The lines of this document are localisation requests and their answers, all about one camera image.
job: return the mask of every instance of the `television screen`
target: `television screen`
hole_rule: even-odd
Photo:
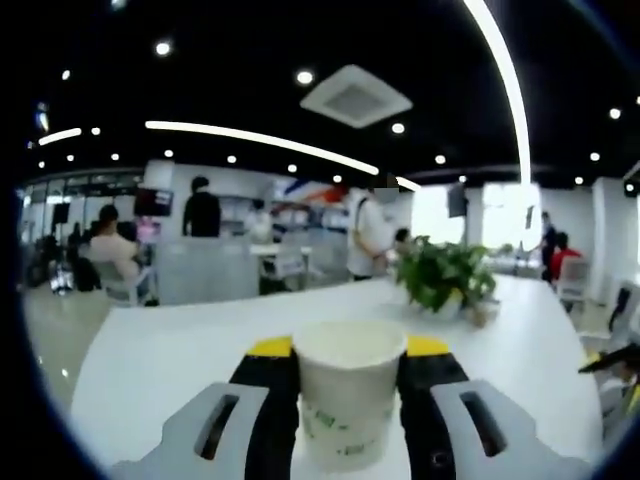
[[[465,217],[467,215],[467,197],[464,194],[464,184],[456,183],[447,191],[447,206],[449,218]]]
[[[137,217],[168,217],[171,215],[173,192],[139,188],[133,204],[133,214]]]
[[[160,222],[150,217],[136,219],[138,241],[144,245],[155,245],[160,238]]]

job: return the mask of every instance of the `chair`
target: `chair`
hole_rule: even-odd
[[[144,305],[147,300],[153,299],[156,295],[156,278],[153,268],[146,267],[140,271],[137,278],[126,280],[118,271],[113,262],[92,262],[102,288],[107,292],[107,296],[118,306],[137,307]],[[138,287],[144,282],[149,282],[149,288],[144,297],[138,297]]]
[[[589,262],[582,257],[565,257],[556,282],[556,293],[564,303],[584,305],[589,286]]]

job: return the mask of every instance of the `white paper cup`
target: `white paper cup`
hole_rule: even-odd
[[[327,472],[360,470],[386,449],[404,331],[391,322],[331,322],[293,335],[308,453]]]

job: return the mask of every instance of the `man in white shirt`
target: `man in white shirt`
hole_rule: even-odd
[[[400,191],[394,176],[375,188],[380,175],[366,191],[355,192],[349,209],[347,269],[354,281],[368,280],[387,266],[386,254],[394,247],[394,228],[384,218],[382,203],[392,202]]]

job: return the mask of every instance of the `hair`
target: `hair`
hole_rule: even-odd
[[[209,180],[202,175],[198,175],[191,180],[191,193],[196,193],[196,191],[201,187],[206,187],[209,185]]]
[[[560,250],[569,248],[569,235],[566,232],[560,232],[556,236],[556,244]]]
[[[408,228],[400,228],[396,232],[396,242],[405,242],[409,236]]]
[[[98,215],[98,226],[100,229],[105,228],[112,222],[118,221],[118,209],[113,205],[105,205],[100,209],[100,214]]]

